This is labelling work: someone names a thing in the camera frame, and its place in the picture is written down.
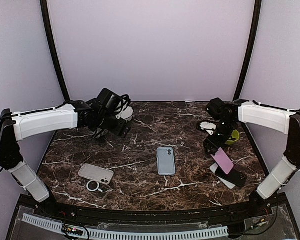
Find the purple phone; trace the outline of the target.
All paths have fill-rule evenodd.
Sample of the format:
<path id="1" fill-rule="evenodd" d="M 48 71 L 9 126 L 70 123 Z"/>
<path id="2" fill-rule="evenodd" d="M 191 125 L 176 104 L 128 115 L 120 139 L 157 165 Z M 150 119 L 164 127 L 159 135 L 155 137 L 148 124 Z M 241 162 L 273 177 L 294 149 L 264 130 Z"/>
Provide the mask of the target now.
<path id="1" fill-rule="evenodd" d="M 221 147 L 211 156 L 226 175 L 234 168 L 234 163 Z"/>

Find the light blue phone case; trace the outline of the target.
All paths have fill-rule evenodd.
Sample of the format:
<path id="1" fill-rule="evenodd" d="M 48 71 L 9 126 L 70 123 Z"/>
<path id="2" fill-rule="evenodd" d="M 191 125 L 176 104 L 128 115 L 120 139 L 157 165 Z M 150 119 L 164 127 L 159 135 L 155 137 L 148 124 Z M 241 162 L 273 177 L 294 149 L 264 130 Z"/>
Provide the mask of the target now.
<path id="1" fill-rule="evenodd" d="M 172 176 L 176 174 L 174 150 L 172 147 L 157 148 L 157 172 L 160 176 Z"/>

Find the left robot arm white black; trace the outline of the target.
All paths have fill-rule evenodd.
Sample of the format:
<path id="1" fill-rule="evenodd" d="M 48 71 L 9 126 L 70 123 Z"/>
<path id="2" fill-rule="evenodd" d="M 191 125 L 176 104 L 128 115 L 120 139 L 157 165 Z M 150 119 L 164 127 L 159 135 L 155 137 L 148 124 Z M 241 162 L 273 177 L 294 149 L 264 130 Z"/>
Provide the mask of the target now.
<path id="1" fill-rule="evenodd" d="M 88 128 L 93 136 L 108 131 L 125 138 L 131 129 L 134 110 L 128 101 L 101 104 L 90 101 L 68 101 L 60 106 L 28 112 L 5 109 L 0 116 L 0 167 L 8 171 L 21 187 L 41 205 L 50 218 L 57 218 L 60 206 L 47 185 L 28 165 L 20 152 L 19 142 L 36 135 L 64 129 Z"/>

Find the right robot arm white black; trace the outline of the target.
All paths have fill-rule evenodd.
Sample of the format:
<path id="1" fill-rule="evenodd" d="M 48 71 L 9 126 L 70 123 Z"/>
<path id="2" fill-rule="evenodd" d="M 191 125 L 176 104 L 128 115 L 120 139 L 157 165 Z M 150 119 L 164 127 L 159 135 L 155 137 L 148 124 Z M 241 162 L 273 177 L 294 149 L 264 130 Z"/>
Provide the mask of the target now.
<path id="1" fill-rule="evenodd" d="M 205 152 L 216 156 L 237 129 L 239 123 L 252 124 L 287 136 L 282 159 L 265 180 L 249 195 L 245 213 L 256 217 L 266 201 L 300 170 L 300 109 L 286 109 L 256 101 L 237 99 L 223 102 L 212 99 L 207 113 L 217 121 L 213 134 L 203 141 Z"/>

